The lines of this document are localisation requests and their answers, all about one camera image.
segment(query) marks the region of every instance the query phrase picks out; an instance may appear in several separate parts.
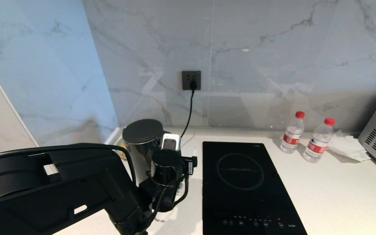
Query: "electrical outlet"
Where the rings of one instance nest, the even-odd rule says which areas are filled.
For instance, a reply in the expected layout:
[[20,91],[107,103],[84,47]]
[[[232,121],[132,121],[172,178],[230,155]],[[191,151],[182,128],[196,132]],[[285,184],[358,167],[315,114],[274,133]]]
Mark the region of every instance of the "electrical outlet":
[[191,81],[197,83],[196,90],[201,90],[201,71],[182,71],[182,90],[191,91],[189,87]]

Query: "induction cooktop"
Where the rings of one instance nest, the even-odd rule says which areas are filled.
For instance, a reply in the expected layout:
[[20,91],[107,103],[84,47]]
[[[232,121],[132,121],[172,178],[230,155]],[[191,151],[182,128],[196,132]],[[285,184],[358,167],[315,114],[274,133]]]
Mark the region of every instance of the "induction cooktop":
[[307,235],[261,143],[203,142],[204,235]]

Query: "plastic bottle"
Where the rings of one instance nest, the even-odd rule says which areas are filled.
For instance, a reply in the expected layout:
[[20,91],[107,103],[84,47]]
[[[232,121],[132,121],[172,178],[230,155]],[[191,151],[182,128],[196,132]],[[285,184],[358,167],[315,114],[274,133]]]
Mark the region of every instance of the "plastic bottle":
[[313,133],[312,139],[309,141],[304,151],[303,157],[309,162],[316,163],[320,160],[322,154],[326,150],[330,139],[333,136],[333,125],[335,120],[326,118],[324,124],[318,126]]
[[295,113],[295,118],[288,124],[279,146],[284,153],[293,153],[297,148],[301,134],[304,132],[303,118],[305,115],[304,112],[298,111]]

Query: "white napkin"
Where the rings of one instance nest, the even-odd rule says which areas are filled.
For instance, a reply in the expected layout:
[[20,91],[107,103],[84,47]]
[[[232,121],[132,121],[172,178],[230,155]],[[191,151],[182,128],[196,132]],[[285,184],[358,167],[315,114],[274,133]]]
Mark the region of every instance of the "white napkin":
[[338,130],[333,135],[327,149],[339,155],[357,160],[358,162],[370,159],[367,151],[361,143],[359,143],[358,139],[350,135],[344,137],[341,130]]

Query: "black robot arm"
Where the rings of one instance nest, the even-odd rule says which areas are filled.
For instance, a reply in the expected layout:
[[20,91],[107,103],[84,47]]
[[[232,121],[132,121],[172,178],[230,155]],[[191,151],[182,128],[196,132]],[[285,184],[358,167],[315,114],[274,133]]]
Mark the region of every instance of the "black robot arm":
[[[112,149],[126,154],[135,180],[130,155],[118,146],[76,144],[0,153],[0,234],[49,235],[102,209],[122,235],[147,234],[156,213],[179,202],[173,202],[176,189],[182,180],[188,183],[197,159],[160,150],[152,177],[137,187]],[[44,166],[50,164],[57,173],[46,173]]]

